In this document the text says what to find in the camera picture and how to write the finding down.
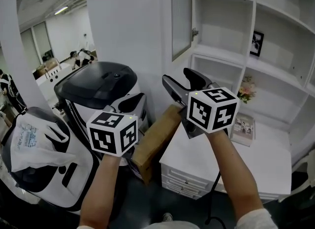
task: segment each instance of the picture frame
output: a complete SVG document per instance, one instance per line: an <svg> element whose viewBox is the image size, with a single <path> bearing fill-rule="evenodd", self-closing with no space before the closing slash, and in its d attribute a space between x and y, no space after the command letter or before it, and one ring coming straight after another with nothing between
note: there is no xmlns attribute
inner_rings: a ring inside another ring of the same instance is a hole
<svg viewBox="0 0 315 229"><path fill-rule="evenodd" d="M262 47L262 42L264 39L264 34L258 31L254 31L252 35L252 46L251 46L251 54L255 56L260 56L260 51Z"/></svg>

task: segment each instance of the white bag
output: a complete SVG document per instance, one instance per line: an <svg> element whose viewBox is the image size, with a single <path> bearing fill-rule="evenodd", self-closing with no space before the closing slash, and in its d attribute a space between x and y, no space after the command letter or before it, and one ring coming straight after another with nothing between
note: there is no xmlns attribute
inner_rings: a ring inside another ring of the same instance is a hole
<svg viewBox="0 0 315 229"><path fill-rule="evenodd" d="M73 154L56 151L53 143L45 135L62 143L69 140L56 123L42 120L28 113L17 117L11 142L12 172L27 167L63 166L76 158Z"/></svg>

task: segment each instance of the forearm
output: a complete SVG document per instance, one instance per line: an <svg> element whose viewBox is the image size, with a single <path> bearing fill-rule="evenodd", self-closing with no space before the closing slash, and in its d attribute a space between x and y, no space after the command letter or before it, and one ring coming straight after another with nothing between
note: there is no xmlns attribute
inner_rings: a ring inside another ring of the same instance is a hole
<svg viewBox="0 0 315 229"><path fill-rule="evenodd" d="M81 226L106 228L113 207L119 157L104 155L81 207Z"/></svg>
<svg viewBox="0 0 315 229"><path fill-rule="evenodd" d="M218 131L208 134L207 137L237 219L252 210L263 208L255 179L225 132Z"/></svg>

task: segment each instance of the cable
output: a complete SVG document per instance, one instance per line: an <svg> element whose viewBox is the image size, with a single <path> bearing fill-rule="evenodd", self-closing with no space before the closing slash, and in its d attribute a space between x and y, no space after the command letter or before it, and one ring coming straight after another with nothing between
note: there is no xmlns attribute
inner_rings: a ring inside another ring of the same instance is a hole
<svg viewBox="0 0 315 229"><path fill-rule="evenodd" d="M220 218L218 218L218 217L211 217L212 196L213 196L213 193L214 193L214 191L215 191L215 188L216 188L216 186L217 186L217 184L218 184L218 181L219 181L220 177L221 177L221 173L220 173L220 171L219 171L218 176L217 176L217 178L216 178L216 180L215 180L215 182L214 182L214 184L213 184L213 186L212 186L212 188L211 188L211 190L210 190L210 193L209 193L208 218L207 218L207 220L205 221L205 225L208 225L211 220L217 220L217 221L219 221L219 223L222 225L223 229L226 229L226 226L225 226L225 224L224 224L224 222L223 222L222 219L220 219Z"/></svg>

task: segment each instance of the cardboard box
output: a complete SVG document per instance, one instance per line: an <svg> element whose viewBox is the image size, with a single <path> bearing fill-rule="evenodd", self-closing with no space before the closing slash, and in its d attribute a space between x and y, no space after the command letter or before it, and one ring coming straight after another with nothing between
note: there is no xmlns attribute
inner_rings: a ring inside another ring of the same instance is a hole
<svg viewBox="0 0 315 229"><path fill-rule="evenodd" d="M154 157L166 148L181 122L180 107L170 105L163 115L145 132L132 156L143 182L148 185L152 179L154 166L159 166Z"/></svg>

